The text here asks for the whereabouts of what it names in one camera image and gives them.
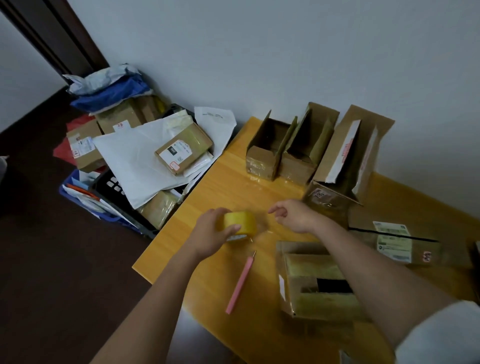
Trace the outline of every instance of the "pink pen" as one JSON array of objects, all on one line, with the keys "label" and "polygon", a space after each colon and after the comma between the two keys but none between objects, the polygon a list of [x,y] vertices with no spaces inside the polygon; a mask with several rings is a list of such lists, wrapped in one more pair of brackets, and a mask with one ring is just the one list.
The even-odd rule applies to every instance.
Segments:
[{"label": "pink pen", "polygon": [[235,287],[235,290],[233,291],[232,298],[230,298],[230,302],[228,303],[227,309],[225,312],[227,314],[231,314],[233,307],[235,307],[235,303],[237,303],[238,297],[240,295],[240,291],[243,287],[243,284],[245,283],[245,280],[247,279],[248,272],[250,271],[250,268],[252,267],[253,264],[253,259],[255,258],[255,254],[257,251],[253,252],[252,256],[249,256],[247,258],[247,262],[245,263],[245,267],[243,268],[243,272],[240,275],[239,281],[237,282],[237,286]]}]

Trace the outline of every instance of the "white wall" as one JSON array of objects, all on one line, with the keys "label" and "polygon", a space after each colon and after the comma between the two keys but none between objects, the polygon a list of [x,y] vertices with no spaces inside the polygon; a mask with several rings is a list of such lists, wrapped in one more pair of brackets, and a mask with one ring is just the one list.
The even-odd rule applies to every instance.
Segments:
[{"label": "white wall", "polygon": [[66,85],[0,12],[0,133]]},{"label": "white wall", "polygon": [[396,121],[378,170],[480,217],[480,1],[69,0],[104,56],[173,101]]}]

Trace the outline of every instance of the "person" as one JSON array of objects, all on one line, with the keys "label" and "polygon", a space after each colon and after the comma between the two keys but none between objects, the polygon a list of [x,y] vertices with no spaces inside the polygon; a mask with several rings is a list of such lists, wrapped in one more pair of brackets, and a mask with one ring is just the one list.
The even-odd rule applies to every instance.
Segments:
[{"label": "person", "polygon": [[[216,230],[216,221],[227,212],[211,209],[198,218],[187,241],[92,364],[165,362],[193,271],[240,228]],[[398,363],[480,363],[476,304],[451,297],[301,201],[279,201],[268,213],[294,232],[313,234],[323,242],[366,312],[396,349]]]}]

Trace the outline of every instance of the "yellow tape roll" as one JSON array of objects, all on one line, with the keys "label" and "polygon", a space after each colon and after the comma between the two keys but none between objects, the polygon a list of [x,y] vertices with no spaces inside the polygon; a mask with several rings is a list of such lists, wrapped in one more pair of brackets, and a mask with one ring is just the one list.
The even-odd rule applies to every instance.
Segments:
[{"label": "yellow tape roll", "polygon": [[223,228],[240,224],[241,228],[228,241],[251,238],[257,233],[255,215],[250,211],[228,212],[223,217]]}]

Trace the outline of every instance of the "wooden table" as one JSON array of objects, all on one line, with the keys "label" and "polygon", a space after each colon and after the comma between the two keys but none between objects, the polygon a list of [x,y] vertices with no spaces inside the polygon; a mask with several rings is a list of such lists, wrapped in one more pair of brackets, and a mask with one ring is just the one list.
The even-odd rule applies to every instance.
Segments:
[{"label": "wooden table", "polygon": [[[339,345],[288,330],[280,311],[275,245],[278,240],[312,241],[278,225],[267,209],[276,201],[301,198],[303,187],[283,178],[261,180],[245,171],[246,147],[261,121],[250,118],[224,154],[201,179],[177,212],[133,265],[153,283],[172,255],[187,239],[197,218],[209,208],[256,213],[262,231],[253,242],[227,243],[195,270],[185,293],[183,307],[217,339],[248,363],[337,363]],[[395,208],[419,220],[435,219],[455,224],[469,240],[480,240],[480,221],[415,190],[374,174],[368,204]],[[246,258],[257,251],[255,263],[231,315],[225,308]],[[471,272],[439,273],[443,285],[457,296],[475,299]],[[346,349],[370,363],[391,363],[393,354],[372,324],[355,324],[355,337]]]}]

